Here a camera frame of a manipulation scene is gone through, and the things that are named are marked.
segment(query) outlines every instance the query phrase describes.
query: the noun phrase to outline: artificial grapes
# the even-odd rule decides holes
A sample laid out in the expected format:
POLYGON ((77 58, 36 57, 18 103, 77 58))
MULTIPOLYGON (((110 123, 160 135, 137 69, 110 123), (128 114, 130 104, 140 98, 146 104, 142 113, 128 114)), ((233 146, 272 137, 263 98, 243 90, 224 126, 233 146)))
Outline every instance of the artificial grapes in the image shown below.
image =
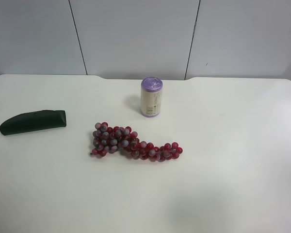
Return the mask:
POLYGON ((164 162, 179 158, 183 149, 177 142, 166 143, 164 146, 155 147, 153 143, 145 142, 137 138, 138 133, 131 127, 109 127, 107 122, 96 123, 93 132, 92 156, 104 157, 107 153, 115 153, 118 150, 127 151, 134 158, 142 160, 164 162))

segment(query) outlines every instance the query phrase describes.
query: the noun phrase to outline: white wall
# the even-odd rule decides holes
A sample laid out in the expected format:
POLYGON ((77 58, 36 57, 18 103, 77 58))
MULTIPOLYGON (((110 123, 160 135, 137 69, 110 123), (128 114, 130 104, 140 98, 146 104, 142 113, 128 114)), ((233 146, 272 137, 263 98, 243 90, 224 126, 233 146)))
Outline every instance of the white wall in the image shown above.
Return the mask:
POLYGON ((198 0, 71 0, 88 74, 184 79, 198 0))
POLYGON ((187 78, 195 76, 291 79, 291 0, 201 0, 187 78))
POLYGON ((0 0, 0 74, 85 74, 67 0, 0 0))

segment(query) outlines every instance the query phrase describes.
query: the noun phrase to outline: table surface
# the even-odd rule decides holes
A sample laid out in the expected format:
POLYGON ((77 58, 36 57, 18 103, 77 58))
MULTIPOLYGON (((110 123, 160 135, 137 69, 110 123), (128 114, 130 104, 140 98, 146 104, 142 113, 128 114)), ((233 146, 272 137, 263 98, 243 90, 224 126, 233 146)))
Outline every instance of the table surface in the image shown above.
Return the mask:
POLYGON ((291 233, 291 81, 164 81, 139 112, 140 80, 0 76, 0 124, 65 110, 67 127, 0 134, 0 233, 291 233), (184 152, 164 163, 92 158, 96 122, 184 152))

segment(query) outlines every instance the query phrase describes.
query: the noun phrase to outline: purple cap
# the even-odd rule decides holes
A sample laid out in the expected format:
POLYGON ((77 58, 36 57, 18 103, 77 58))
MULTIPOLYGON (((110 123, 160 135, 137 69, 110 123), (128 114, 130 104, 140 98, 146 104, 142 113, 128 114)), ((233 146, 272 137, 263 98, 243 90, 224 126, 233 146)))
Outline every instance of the purple cap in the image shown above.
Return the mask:
POLYGON ((148 77, 142 80, 141 87, 147 92, 157 92, 163 88, 163 82, 156 77, 148 77))

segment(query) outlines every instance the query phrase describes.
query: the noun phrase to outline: label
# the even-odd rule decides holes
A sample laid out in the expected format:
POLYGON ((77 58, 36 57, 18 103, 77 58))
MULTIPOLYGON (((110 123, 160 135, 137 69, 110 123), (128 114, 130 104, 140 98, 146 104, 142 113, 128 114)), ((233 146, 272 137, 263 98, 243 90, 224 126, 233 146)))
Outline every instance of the label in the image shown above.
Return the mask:
POLYGON ((154 116, 161 110, 162 90, 147 92, 141 88, 141 111, 144 115, 154 116))

